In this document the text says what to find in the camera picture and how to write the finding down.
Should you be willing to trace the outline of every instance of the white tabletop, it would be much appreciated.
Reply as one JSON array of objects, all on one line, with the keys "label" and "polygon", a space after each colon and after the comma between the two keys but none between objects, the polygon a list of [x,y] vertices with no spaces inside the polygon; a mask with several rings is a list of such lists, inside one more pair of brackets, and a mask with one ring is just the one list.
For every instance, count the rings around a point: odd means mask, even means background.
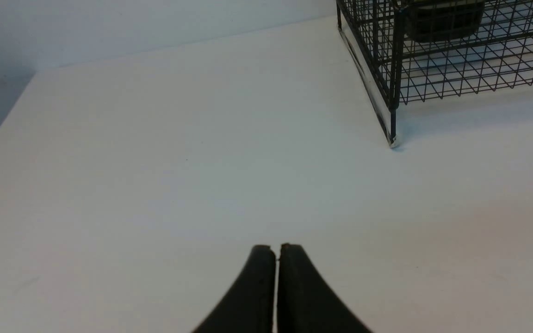
[{"label": "white tabletop", "polygon": [[533,87],[399,109],[335,18],[38,74],[0,129],[0,333],[199,324],[303,244],[377,333],[533,332]]}]

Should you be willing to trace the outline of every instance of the black wire mesh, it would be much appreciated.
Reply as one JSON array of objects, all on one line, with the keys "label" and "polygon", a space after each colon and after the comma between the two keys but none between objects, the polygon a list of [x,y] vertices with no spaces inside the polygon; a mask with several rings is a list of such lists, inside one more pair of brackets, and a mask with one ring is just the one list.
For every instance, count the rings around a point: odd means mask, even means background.
[{"label": "black wire mesh", "polygon": [[533,84],[533,0],[338,0],[388,107]]}]

